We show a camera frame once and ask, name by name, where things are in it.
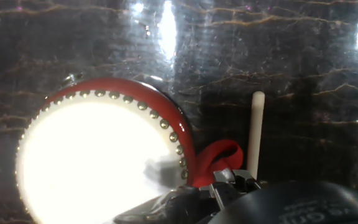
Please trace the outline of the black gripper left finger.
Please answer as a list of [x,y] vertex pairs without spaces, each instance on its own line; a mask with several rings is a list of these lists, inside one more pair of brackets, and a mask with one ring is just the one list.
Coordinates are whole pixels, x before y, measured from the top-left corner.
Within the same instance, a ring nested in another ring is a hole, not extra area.
[[219,208],[225,208],[236,199],[236,190],[232,183],[235,181],[234,174],[230,169],[224,169],[213,173],[214,182],[200,187],[202,199],[215,198]]

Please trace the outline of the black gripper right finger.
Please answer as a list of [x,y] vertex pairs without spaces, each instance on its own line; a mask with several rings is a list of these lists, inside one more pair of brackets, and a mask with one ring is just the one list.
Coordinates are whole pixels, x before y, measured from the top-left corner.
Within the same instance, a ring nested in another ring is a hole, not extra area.
[[252,192],[261,189],[260,184],[252,177],[248,170],[233,170],[234,187],[240,192]]

